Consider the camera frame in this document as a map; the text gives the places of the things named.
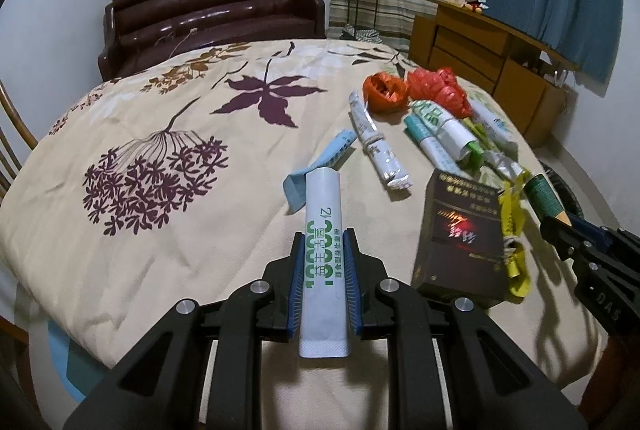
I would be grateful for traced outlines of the white green-lettered packet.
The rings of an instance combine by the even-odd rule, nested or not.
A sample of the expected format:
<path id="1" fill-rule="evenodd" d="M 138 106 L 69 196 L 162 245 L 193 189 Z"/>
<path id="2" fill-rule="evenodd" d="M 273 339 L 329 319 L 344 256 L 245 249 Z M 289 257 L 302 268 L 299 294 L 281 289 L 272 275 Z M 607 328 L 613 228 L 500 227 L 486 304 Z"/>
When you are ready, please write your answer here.
<path id="1" fill-rule="evenodd" d="M 346 358 L 350 352 L 340 175 L 320 167 L 306 176 L 301 358 Z"/>

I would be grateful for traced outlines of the yellow snack bag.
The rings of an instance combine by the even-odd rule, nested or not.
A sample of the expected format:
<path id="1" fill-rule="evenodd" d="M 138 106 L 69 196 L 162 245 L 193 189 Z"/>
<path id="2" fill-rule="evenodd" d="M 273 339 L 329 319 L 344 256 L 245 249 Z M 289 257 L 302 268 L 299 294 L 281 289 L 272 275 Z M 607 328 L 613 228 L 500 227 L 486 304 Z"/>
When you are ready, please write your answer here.
<path id="1" fill-rule="evenodd" d="M 526 265 L 526 251 L 521 241 L 525 225 L 525 213 L 521 205 L 524 176 L 518 176 L 514 183 L 503 182 L 499 194 L 500 222 L 503 235 L 503 258 L 509 277 L 510 295 L 522 301 L 530 291 L 530 275 Z"/>

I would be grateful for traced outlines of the silver wrapper with string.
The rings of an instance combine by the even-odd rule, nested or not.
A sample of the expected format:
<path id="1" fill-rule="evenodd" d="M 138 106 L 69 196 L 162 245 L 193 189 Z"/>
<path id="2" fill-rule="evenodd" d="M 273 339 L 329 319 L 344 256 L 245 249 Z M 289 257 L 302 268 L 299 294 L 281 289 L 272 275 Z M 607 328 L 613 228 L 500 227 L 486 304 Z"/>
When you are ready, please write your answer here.
<path id="1" fill-rule="evenodd" d="M 354 124 L 364 152 L 387 190 L 396 192 L 412 187 L 411 178 L 385 139 L 383 132 L 375 125 L 366 105 L 357 91 L 348 96 L 349 115 Z"/>

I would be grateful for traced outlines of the white camel milk powder pouch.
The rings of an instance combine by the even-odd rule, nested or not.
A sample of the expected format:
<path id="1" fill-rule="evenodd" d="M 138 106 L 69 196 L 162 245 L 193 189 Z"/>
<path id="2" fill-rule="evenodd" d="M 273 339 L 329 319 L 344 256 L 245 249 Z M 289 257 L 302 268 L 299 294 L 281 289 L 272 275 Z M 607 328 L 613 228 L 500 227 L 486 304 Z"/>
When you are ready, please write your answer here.
<path id="1" fill-rule="evenodd" d="M 516 143 L 513 135 L 506 122 L 497 114 L 488 109 L 483 101 L 477 98 L 469 98 L 472 109 L 472 117 L 477 123 L 480 123 L 486 130 L 489 139 L 503 153 L 518 153 L 518 143 Z"/>

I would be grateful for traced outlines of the light blue tube wrapper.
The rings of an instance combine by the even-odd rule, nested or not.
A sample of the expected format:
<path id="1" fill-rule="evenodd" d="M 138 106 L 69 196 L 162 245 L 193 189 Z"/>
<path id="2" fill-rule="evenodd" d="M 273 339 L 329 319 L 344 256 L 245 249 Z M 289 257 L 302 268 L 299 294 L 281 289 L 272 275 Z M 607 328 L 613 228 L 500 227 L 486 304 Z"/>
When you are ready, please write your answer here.
<path id="1" fill-rule="evenodd" d="M 355 131 L 343 129 L 307 167 L 291 172 L 282 183 L 288 212 L 297 213 L 306 205 L 306 176 L 318 168 L 334 168 L 356 141 Z"/>

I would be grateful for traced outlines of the dark cigarette carton box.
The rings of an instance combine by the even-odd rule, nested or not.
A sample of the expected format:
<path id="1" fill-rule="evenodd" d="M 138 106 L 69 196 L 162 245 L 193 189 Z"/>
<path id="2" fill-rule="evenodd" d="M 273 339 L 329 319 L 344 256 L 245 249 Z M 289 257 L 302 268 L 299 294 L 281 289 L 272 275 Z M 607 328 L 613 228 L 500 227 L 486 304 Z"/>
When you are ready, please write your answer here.
<path id="1" fill-rule="evenodd" d="M 411 286 L 428 299 L 468 297 L 484 309 L 506 299 L 497 189 L 446 171 L 432 173 Z"/>

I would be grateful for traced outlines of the green silver crumpled wrapper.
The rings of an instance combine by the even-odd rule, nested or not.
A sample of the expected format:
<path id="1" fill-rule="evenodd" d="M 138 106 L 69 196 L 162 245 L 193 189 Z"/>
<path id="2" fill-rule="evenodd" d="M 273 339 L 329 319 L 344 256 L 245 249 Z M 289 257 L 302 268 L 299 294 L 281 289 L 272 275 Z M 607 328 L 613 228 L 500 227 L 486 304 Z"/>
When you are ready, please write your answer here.
<path id="1" fill-rule="evenodd" d="M 484 163 L 500 178 L 515 184 L 525 183 L 532 176 L 530 171 L 518 162 L 518 145 L 500 129 L 471 118 L 465 118 L 462 123 L 480 143 Z"/>

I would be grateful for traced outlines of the teal white tube packet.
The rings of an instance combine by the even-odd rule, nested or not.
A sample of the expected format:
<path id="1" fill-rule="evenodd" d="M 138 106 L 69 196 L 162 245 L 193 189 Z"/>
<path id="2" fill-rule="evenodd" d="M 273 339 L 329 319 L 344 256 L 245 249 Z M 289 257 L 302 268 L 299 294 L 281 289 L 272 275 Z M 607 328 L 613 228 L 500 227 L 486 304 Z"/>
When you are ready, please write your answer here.
<path id="1" fill-rule="evenodd" d="M 420 147 L 436 169 L 459 177 L 466 176 L 466 173 L 458 167 L 422 119 L 414 114 L 409 114 L 404 118 L 404 123 L 409 137 Z"/>

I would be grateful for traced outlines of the floral beige tablecloth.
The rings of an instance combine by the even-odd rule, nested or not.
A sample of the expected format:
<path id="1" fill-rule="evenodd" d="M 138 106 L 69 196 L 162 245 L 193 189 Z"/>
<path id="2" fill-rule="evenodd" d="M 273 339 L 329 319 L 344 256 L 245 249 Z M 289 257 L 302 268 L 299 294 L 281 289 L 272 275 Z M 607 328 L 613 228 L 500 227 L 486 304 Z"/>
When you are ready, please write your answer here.
<path id="1" fill-rule="evenodd" d="M 416 63 L 367 42 L 273 40 L 194 50 L 109 80 L 37 144 L 1 203 L 1 262 L 67 335 L 112 367 L 181 298 L 228 298 L 288 254 L 305 213 L 282 183 L 343 129 L 348 96 Z M 378 128 L 410 175 L 390 194 L 355 143 L 340 167 L 343 227 L 410 283 L 431 162 L 398 116 Z M 600 358 L 598 325 L 528 204 L 532 289 L 491 317 L 560 388 Z M 386 344 L 346 360 L 262 347 L 262 428 L 386 429 Z"/>

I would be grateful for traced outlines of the white green rolled bag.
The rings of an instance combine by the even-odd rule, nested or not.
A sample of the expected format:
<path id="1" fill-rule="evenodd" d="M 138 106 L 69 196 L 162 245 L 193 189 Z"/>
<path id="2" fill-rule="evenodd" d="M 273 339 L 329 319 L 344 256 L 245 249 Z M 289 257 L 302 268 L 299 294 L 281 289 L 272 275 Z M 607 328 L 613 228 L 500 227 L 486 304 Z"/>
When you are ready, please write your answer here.
<path id="1" fill-rule="evenodd" d="M 476 172 L 483 165 L 484 151 L 480 141 L 466 128 L 461 120 L 448 109 L 431 100 L 416 100 L 410 104 L 425 126 L 439 141 L 448 155 L 465 170 Z"/>

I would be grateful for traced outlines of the wooden sideboard cabinet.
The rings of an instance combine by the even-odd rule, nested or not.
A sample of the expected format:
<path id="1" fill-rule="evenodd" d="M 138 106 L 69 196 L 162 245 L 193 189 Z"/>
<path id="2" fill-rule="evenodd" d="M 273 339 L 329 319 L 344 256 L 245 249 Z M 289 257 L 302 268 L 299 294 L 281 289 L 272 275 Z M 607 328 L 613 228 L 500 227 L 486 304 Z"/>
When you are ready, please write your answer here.
<path id="1" fill-rule="evenodd" d="M 501 106 L 530 146 L 545 145 L 568 105 L 568 72 L 577 65 L 509 25 L 441 2 L 434 16 L 414 17 L 409 58 L 451 68 Z"/>

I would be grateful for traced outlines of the orange crumpled plastic bag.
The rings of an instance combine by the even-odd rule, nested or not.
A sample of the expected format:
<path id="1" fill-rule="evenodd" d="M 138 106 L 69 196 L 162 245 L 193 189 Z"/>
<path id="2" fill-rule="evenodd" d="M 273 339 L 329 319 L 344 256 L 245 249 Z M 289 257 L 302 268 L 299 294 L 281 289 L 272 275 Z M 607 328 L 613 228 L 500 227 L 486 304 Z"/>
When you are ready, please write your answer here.
<path id="1" fill-rule="evenodd" d="M 374 114 L 392 114 L 408 108 L 409 88 L 405 80 L 386 72 L 364 79 L 363 100 Z"/>

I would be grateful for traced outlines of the mickey mouse toy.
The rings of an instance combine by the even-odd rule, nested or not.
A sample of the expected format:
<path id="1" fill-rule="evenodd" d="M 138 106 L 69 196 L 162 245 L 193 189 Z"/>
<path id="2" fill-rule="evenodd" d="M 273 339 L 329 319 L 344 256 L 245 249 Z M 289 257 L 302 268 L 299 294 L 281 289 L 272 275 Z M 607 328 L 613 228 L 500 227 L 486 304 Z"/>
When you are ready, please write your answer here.
<path id="1" fill-rule="evenodd" d="M 486 0 L 464 0 L 464 8 L 474 13 L 484 13 L 489 9 Z"/>

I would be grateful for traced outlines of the dark brown leather sofa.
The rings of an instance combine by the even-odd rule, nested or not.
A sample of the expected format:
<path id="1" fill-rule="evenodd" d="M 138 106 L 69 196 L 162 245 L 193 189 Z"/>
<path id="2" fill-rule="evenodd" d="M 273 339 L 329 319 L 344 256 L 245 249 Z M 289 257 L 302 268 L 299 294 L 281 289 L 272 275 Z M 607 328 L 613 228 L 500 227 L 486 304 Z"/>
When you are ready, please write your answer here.
<path id="1" fill-rule="evenodd" d="M 103 80 L 127 77 L 196 49 L 326 37 L 322 0 L 112 0 L 98 57 Z"/>

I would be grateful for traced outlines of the wooden chair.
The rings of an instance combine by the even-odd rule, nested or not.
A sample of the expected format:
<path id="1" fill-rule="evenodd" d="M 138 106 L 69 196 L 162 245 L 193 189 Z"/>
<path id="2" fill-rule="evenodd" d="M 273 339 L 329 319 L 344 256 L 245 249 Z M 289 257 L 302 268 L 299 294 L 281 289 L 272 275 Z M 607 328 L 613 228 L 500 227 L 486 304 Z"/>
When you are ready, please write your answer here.
<path id="1" fill-rule="evenodd" d="M 0 84 L 0 100 L 1 125 L 8 126 L 11 131 L 11 135 L 8 135 L 4 129 L 1 129 L 0 194 L 1 198 L 5 198 L 23 168 L 23 162 L 18 157 L 16 150 L 26 149 L 27 154 L 30 154 L 37 146 L 38 141 L 17 111 L 4 83 Z"/>

